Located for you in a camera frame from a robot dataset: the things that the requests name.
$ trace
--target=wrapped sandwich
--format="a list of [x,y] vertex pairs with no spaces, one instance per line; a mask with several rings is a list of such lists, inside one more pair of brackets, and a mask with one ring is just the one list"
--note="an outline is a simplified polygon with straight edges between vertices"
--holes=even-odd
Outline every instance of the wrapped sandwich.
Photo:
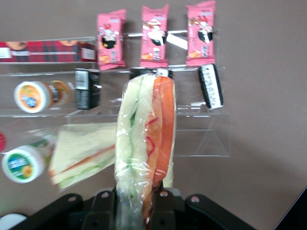
[[115,162],[116,123],[62,126],[49,174],[60,189],[84,180]]
[[129,81],[116,138],[117,229],[145,229],[153,190],[172,164],[175,111],[175,86],[169,77],[148,73]]

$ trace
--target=container lid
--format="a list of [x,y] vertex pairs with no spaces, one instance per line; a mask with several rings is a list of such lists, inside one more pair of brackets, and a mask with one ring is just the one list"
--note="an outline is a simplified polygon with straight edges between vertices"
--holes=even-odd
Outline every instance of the container lid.
[[45,169],[42,153],[35,147],[24,145],[15,148],[2,158],[2,169],[14,182],[27,183],[37,178]]
[[49,88],[39,81],[24,81],[14,92],[18,107],[27,113],[38,113],[48,108],[51,101]]

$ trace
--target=red package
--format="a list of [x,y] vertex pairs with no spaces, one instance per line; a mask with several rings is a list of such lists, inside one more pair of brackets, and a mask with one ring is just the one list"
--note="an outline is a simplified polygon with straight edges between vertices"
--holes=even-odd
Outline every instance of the red package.
[[140,66],[148,68],[167,67],[165,43],[168,4],[162,9],[142,8],[143,36]]
[[122,27],[126,10],[101,13],[97,17],[98,65],[101,70],[125,66],[122,48]]
[[0,62],[96,61],[94,45],[77,41],[0,42]]
[[213,23],[215,1],[204,1],[188,9],[188,66],[215,63]]

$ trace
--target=display stand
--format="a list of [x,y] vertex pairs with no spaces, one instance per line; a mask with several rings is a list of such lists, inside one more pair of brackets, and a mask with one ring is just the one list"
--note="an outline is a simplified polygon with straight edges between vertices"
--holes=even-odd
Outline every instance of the display stand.
[[[177,92],[177,131],[175,157],[205,157],[230,155],[231,117],[223,108],[209,110],[204,102],[197,69],[186,67],[186,31],[169,32],[181,39],[182,44],[167,40],[167,58],[173,70]],[[128,67],[139,63],[139,33],[124,34],[124,54]],[[111,69],[100,74],[101,104],[91,110],[75,108],[75,68],[97,68],[95,62],[72,63],[1,63],[0,64],[0,131],[7,139],[4,151],[26,144],[29,131],[57,128],[64,124],[116,122],[122,90],[130,77],[130,69]],[[219,67],[223,86],[223,67]],[[61,80],[71,88],[71,99],[63,106],[29,114],[20,110],[14,102],[15,87],[23,81]]]

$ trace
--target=white container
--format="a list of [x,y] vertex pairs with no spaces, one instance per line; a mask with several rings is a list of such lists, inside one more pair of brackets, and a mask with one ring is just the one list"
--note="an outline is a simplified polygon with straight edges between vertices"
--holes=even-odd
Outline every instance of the white container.
[[27,113],[38,113],[55,104],[69,101],[71,91],[61,80],[53,80],[50,85],[43,81],[24,81],[14,91],[18,107]]
[[55,137],[17,147],[4,154],[2,169],[14,182],[27,183],[41,175],[50,162]]
[[40,81],[24,81],[14,91],[15,102],[27,113],[38,113],[49,108],[53,95],[49,86]]

